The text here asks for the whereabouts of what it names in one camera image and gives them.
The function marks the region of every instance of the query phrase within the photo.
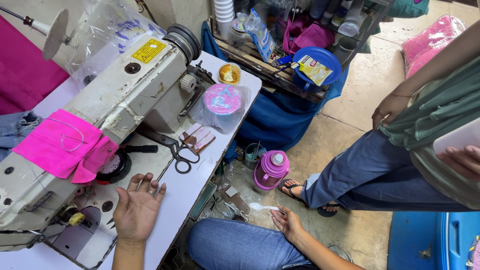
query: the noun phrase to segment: white cup stack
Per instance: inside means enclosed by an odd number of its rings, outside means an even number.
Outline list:
[[[233,0],[214,0],[215,17],[222,39],[228,40],[233,21]]]

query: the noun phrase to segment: yellow packet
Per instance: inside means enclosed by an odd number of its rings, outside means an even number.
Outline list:
[[[312,57],[305,55],[298,61],[299,70],[311,79],[316,85],[321,86],[324,80],[333,72],[333,70],[320,64]]]

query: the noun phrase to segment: black sandal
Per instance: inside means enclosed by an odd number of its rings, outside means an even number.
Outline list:
[[[340,207],[341,205],[338,204],[338,203],[327,203],[326,206],[327,207]],[[323,209],[322,207],[317,208],[317,211],[322,217],[326,217],[326,218],[331,218],[332,216],[335,216],[338,213],[338,210],[334,211],[334,212],[333,211],[329,212],[329,211],[327,211],[327,209]]]
[[[285,195],[287,195],[287,196],[288,196],[288,194],[285,193],[285,192],[283,192],[282,187],[284,187],[284,186],[285,186],[285,183],[286,183],[287,181],[290,181],[290,180],[292,180],[292,179],[283,179],[282,182],[280,182],[280,184],[278,185],[278,190],[280,190],[281,193],[283,193],[283,194],[285,194]],[[296,197],[295,195],[293,195],[292,188],[297,187],[297,186],[303,186],[303,185],[302,185],[302,184],[293,184],[293,185],[291,185],[291,186],[288,186],[288,187],[285,186],[285,187],[288,189],[288,192],[290,192],[290,195],[291,195],[291,196],[289,196],[289,197],[291,197],[291,198],[293,198],[293,199],[295,199],[295,200],[297,200],[297,201],[299,201],[299,202],[305,203],[301,198],[298,198],[298,197]]]

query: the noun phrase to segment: blue bowl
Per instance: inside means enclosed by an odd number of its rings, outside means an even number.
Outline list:
[[[333,70],[333,72],[325,79],[323,85],[329,85],[334,83],[342,74],[342,66],[338,59],[329,51],[320,48],[320,47],[304,47],[298,50],[293,55],[293,61],[298,62],[305,55],[309,55],[313,59],[320,62],[320,64],[326,66],[327,68]],[[317,86],[311,79],[307,78],[301,71],[296,67],[292,73],[293,82],[304,91],[307,92],[319,92],[322,90],[320,86]]]

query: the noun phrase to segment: industrial sewing machine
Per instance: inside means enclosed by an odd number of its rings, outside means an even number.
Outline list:
[[[200,53],[198,40],[181,25],[170,26],[162,39],[145,35],[63,109],[117,144],[140,123],[165,134],[179,132],[189,109],[215,83],[201,63],[189,65]],[[162,168],[171,162],[164,151],[166,161],[157,164]],[[130,179],[72,184],[72,176],[58,179],[16,153],[0,163],[0,173],[0,251],[44,242],[85,269],[102,263],[116,241],[114,188]]]

